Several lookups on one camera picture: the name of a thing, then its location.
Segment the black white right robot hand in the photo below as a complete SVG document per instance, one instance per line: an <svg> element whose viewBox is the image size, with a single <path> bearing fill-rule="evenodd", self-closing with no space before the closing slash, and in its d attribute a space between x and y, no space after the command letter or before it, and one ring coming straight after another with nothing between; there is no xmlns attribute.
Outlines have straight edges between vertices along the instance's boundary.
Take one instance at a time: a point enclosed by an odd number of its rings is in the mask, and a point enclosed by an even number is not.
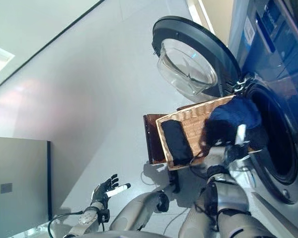
<svg viewBox="0 0 298 238"><path fill-rule="evenodd" d="M243 159L248 156L248 143L245 140L246 137L246 124L240 124L237 127L235 141L233 145L229 145L225 148L224 163L228 166L235 160Z"/></svg>

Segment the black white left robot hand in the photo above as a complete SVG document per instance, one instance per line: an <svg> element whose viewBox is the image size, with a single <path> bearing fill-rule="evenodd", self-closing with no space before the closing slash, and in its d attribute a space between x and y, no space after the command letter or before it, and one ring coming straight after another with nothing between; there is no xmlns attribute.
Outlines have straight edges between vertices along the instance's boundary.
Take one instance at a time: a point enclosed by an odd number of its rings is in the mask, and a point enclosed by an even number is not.
<svg viewBox="0 0 298 238"><path fill-rule="evenodd" d="M129 189L130 183L119 185L119 178L117 174L112 175L105 182L100 183L92 192L91 204L95 202L101 203L105 209L108 208L108 201L111 197Z"/></svg>

